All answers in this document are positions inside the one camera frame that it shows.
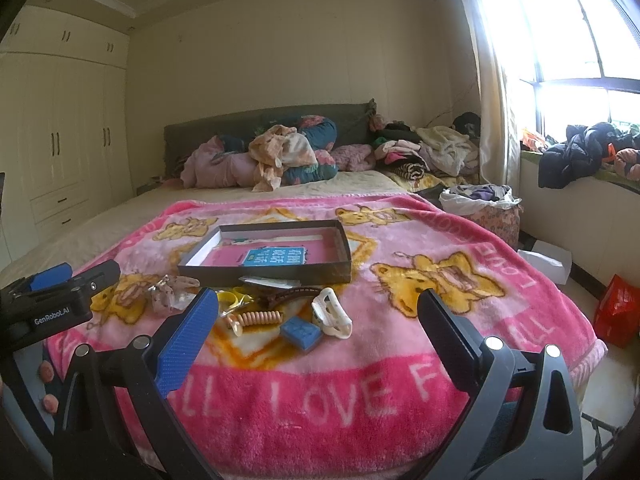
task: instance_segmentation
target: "curtain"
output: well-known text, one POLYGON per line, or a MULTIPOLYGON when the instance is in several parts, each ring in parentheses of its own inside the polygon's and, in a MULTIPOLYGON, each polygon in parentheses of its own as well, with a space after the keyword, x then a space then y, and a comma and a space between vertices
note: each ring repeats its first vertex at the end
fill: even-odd
POLYGON ((462 0, 478 69, 480 89, 480 176, 518 192, 520 140, 508 99, 508 82, 492 43, 482 0, 462 0))

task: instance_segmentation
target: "blue gripper pad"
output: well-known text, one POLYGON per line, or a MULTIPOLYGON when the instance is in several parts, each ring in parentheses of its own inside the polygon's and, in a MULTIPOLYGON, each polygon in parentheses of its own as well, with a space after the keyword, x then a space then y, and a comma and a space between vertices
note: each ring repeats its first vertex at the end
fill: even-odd
POLYGON ((59 285, 60 283, 66 282, 66 280, 70 280, 73 273, 69 264, 56 265, 38 274, 34 274, 30 289, 34 292, 50 286, 59 285))
POLYGON ((218 296, 203 288, 182 314, 167 318, 156 331, 156 386, 163 398, 182 386, 217 318, 218 296))

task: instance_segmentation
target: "dark gray headboard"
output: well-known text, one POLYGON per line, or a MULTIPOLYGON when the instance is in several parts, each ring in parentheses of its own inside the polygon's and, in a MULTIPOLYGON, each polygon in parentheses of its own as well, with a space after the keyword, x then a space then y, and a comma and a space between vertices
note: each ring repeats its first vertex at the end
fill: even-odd
POLYGON ((164 127, 164 170, 166 176, 175 176, 180 158, 191 155, 203 142, 216 134, 239 137, 246 144, 272 124, 286 123, 293 117, 320 115, 328 117, 338 127, 336 146, 365 144, 370 141, 369 118, 376 112, 376 102, 356 105, 300 105, 250 110, 170 124, 164 127))

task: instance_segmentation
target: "white towel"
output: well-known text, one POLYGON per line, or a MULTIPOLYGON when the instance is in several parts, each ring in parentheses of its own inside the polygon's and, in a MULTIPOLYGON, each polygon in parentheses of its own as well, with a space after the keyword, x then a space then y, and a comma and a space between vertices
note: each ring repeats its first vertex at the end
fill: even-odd
POLYGON ((446 126, 418 128, 415 133, 422 139, 433 165, 451 176, 458 176, 465 160, 478 150, 468 136, 446 126))

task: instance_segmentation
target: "pink fuzzy blanket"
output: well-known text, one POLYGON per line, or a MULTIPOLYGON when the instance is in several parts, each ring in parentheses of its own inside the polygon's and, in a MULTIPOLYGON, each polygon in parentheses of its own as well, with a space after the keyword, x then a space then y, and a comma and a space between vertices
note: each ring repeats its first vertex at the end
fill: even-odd
MULTIPOLYGON (((414 195, 343 196, 175 203, 87 265, 114 258, 122 276, 94 298, 91 322, 49 339, 56 368, 66 371, 80 343, 105 350, 153 334, 162 319, 143 298, 122 298, 175 273, 212 226, 330 218, 340 219, 351 245, 353 281, 335 287, 353 320, 351 338, 325 336, 301 354, 277 328, 236 338, 217 322, 182 388, 169 394, 186 431, 223 473, 345 475, 434 450, 467 397, 453 387, 416 318, 425 288, 512 348, 557 344, 575 385, 606 352, 578 308, 491 233, 414 195)), ((310 319, 308 300, 287 305, 284 315, 310 319)), ((148 449, 126 396, 121 406, 138 447, 148 449)))

